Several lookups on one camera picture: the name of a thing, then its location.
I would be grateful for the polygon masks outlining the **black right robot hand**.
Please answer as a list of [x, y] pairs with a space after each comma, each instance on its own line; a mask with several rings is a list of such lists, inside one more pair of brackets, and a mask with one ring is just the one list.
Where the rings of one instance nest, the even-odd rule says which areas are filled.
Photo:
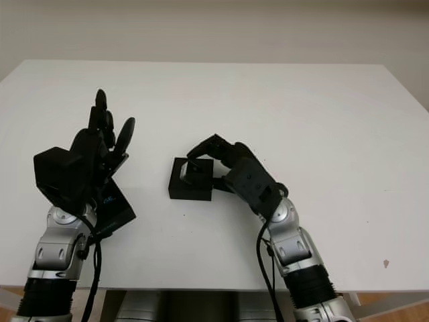
[[186, 157], [189, 160], [195, 160], [201, 156], [210, 156], [219, 160], [223, 166], [233, 169], [241, 159], [252, 160], [258, 173], [263, 172], [263, 167], [253, 152], [243, 143], [228, 143], [218, 134], [214, 134], [195, 146]]

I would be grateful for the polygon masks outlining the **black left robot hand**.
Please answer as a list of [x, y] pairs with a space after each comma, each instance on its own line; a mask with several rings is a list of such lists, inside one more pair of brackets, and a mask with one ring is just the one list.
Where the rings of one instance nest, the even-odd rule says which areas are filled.
[[128, 159], [127, 148], [135, 129], [135, 118], [128, 118], [119, 133], [114, 133], [113, 114], [107, 108], [107, 96], [99, 89], [91, 107], [88, 127], [75, 136], [71, 151], [83, 157], [86, 175], [82, 192], [87, 203]]

